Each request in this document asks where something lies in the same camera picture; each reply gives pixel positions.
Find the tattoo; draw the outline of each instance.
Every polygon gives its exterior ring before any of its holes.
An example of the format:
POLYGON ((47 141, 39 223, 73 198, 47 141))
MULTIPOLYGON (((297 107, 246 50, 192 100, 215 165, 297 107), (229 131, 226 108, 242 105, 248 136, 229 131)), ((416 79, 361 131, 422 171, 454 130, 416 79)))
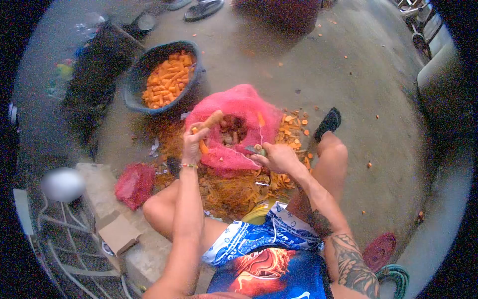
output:
POLYGON ((338 284, 355 290, 370 299, 379 297, 379 281, 365 264, 359 247, 347 234, 332 237, 338 261, 338 284))
POLYGON ((321 238, 328 237, 332 234, 332 231, 330 230, 330 221, 317 210, 312 212, 310 224, 317 235, 321 238))

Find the tattooed arm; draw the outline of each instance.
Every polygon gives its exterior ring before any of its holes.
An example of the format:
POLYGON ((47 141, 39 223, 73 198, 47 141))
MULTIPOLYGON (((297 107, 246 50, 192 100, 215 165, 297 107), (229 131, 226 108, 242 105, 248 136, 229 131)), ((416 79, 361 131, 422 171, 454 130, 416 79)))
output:
POLYGON ((308 219, 325 243, 325 260, 336 299, 379 297, 379 282, 365 264, 344 215, 334 198, 308 172, 295 175, 309 197, 308 219))
POLYGON ((324 240, 327 270, 332 279, 330 288, 334 297, 378 298, 378 280, 365 265, 347 221, 332 195, 310 175, 290 147, 269 143, 263 143, 262 147, 266 149, 268 157, 253 155, 251 159, 274 172, 289 174, 309 197, 310 209, 303 208, 307 212, 312 211, 308 222, 324 240))

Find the green hose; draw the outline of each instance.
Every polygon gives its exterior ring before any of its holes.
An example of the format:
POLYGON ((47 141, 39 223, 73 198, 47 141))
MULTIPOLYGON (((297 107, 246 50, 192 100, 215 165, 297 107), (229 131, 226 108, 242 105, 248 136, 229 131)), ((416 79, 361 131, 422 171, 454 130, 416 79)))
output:
POLYGON ((377 276, 379 283, 382 283, 386 278, 392 278, 395 280, 397 286, 397 289, 395 290, 395 299, 402 299, 405 296, 410 276, 404 267, 396 264, 386 265, 375 273, 375 275, 377 276))

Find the shorts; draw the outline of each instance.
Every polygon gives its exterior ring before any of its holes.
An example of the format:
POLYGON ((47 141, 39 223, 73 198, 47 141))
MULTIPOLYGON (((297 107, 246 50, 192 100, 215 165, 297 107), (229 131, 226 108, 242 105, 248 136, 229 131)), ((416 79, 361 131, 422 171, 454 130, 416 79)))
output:
POLYGON ((202 255, 202 261, 220 267, 264 246, 301 251, 322 250, 324 244, 313 228, 292 215, 286 206, 276 201, 261 225, 234 221, 202 255))

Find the plastic bag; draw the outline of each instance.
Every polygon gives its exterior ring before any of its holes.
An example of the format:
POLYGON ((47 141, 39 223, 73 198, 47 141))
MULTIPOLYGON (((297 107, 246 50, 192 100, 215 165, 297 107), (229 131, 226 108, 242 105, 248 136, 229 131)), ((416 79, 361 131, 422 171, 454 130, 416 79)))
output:
POLYGON ((131 210, 136 210, 151 196, 155 176, 153 167, 129 164, 115 185, 116 198, 131 210))
POLYGON ((245 119, 248 131, 241 143, 227 148, 222 144, 219 125, 213 126, 208 137, 209 153, 201 156, 201 162, 218 170, 259 169, 258 164, 245 156, 251 154, 245 147, 274 143, 282 112, 261 99, 251 85, 241 84, 199 102, 186 118, 186 127, 205 121, 216 110, 245 119))

